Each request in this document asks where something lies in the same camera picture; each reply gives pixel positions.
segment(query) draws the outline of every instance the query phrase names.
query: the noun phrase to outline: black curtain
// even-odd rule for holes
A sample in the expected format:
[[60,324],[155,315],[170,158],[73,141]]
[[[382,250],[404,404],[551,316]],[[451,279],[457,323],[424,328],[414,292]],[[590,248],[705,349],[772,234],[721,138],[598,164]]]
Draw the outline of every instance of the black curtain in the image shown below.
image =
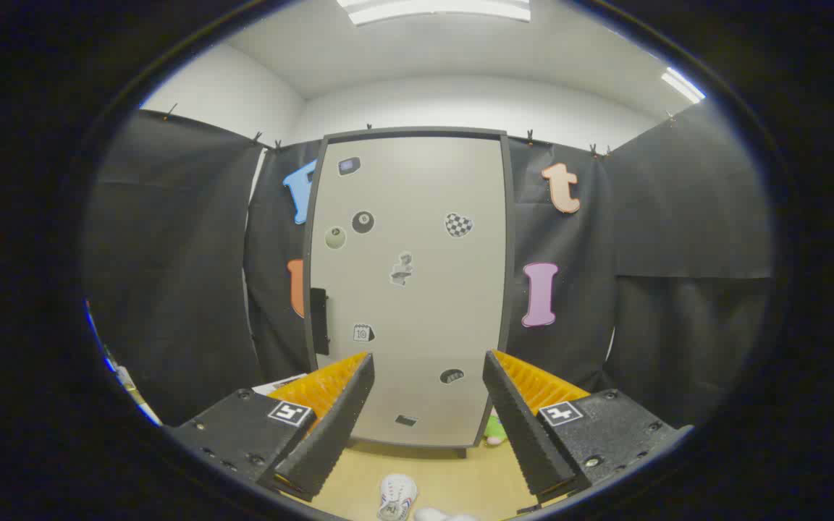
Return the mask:
[[[615,299],[612,193],[602,161],[570,146],[510,138],[513,171],[514,274],[507,353],[593,390],[611,385],[602,366],[610,345]],[[543,169],[565,163],[577,175],[575,213],[553,206]],[[548,326],[524,327],[529,280],[523,267],[553,263]]]
[[304,318],[291,306],[288,261],[304,254],[305,224],[295,224],[295,202],[285,176],[315,161],[321,141],[266,153],[246,224],[244,270],[249,323],[262,376],[274,382],[310,372]]
[[83,288],[103,343],[143,398],[179,425],[262,383],[246,326],[243,237],[261,146],[142,110],[90,196]]
[[607,372],[675,426],[700,423],[735,383],[773,290],[767,191],[708,101],[617,148],[617,310]]

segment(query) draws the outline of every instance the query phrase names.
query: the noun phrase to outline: white sneaker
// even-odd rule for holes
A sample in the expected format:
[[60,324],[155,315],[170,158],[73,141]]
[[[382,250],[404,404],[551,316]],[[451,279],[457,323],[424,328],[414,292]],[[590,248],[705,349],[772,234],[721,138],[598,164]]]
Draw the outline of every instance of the white sneaker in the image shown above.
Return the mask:
[[417,484],[403,474],[385,475],[380,488],[382,506],[378,509],[381,521],[404,521],[410,506],[417,499]]
[[450,516],[436,508],[421,508],[414,512],[414,521],[449,521]]

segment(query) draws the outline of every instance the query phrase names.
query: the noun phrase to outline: checkered heart sticker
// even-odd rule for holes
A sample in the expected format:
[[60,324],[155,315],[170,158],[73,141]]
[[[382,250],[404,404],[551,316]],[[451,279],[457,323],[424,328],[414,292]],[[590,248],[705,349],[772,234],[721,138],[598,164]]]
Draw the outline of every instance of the checkered heart sticker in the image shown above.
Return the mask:
[[446,216],[446,231],[450,233],[451,237],[463,237],[474,226],[474,221],[463,215],[451,212]]

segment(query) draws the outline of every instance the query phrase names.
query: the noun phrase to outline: orange letter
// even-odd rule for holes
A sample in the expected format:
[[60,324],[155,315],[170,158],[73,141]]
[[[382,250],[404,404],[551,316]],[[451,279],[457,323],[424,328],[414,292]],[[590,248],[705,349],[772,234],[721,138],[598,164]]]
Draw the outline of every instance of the orange letter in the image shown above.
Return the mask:
[[304,318],[304,260],[289,260],[287,267],[288,273],[292,274],[292,309]]
[[563,213],[575,213],[581,208],[581,201],[572,199],[572,187],[577,185],[578,176],[565,169],[565,163],[556,163],[542,171],[543,178],[549,180],[549,194],[555,210]]

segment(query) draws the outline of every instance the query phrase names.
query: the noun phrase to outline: fluorescent light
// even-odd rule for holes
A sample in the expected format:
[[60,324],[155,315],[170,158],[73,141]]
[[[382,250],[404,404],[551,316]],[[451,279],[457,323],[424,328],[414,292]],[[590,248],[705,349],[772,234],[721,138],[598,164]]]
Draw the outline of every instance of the fluorescent light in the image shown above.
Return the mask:
[[704,93],[699,91],[699,89],[697,87],[695,87],[693,85],[693,83],[689,82],[684,76],[681,76],[681,73],[678,72],[678,70],[674,70],[674,69],[669,67],[668,68],[668,73],[671,74],[672,76],[674,76],[675,79],[680,80],[682,85],[688,87],[688,89],[691,89],[691,92],[694,93],[694,95],[697,96],[697,98],[700,98],[700,99],[706,98],[706,96],[704,96]]
[[[338,0],[343,6],[364,3],[366,0]],[[489,16],[529,21],[528,0],[397,0],[393,2],[370,2],[361,9],[347,10],[350,20],[356,25],[371,21],[403,17],[409,14],[466,13],[489,14]]]
[[695,96],[694,93],[691,92],[691,89],[688,89],[686,85],[683,85],[683,83],[679,82],[678,78],[675,78],[671,74],[665,72],[662,73],[662,79],[665,80],[665,82],[668,82],[668,85],[675,87],[676,91],[682,93],[684,95],[684,98],[691,100],[692,103],[701,102],[701,99],[697,98],[697,96]]

